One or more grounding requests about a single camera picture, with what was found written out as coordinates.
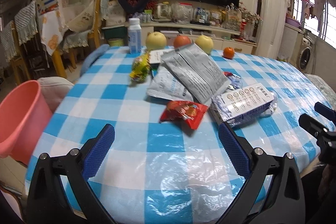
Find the drawer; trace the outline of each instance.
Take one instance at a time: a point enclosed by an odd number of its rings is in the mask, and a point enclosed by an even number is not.
[[[213,39],[213,49],[214,50],[223,50],[223,41]]]
[[[223,41],[223,49],[226,47],[231,47],[238,53],[252,54],[253,46],[245,43],[238,43],[233,41]]]

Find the apple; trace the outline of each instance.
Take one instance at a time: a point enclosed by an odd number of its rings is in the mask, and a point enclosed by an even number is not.
[[[207,54],[210,54],[213,49],[213,41],[211,37],[207,37],[206,35],[197,37],[195,44]]]
[[[165,48],[167,45],[167,39],[165,35],[161,32],[152,32],[147,36],[146,47],[148,51],[160,50]]]
[[[186,37],[185,35],[178,35],[175,39],[174,39],[174,48],[179,48],[185,45],[191,44],[191,40],[189,37]]]

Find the white curtain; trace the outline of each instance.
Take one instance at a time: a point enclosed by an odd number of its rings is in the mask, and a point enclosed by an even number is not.
[[[262,0],[262,25],[258,28],[256,55],[277,58],[290,0]]]

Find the blue gripper pad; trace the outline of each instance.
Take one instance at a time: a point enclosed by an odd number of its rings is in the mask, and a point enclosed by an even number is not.
[[[224,123],[219,125],[218,138],[229,156],[237,174],[248,179],[251,174],[250,159],[236,137],[232,135],[230,129]]]
[[[101,163],[114,142],[114,127],[107,124],[104,129],[104,132],[84,159],[82,175],[86,181],[97,174]]]

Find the orange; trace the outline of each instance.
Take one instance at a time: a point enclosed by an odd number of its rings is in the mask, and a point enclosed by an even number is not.
[[[231,47],[227,47],[223,51],[223,57],[226,59],[233,59],[235,56],[235,50]]]

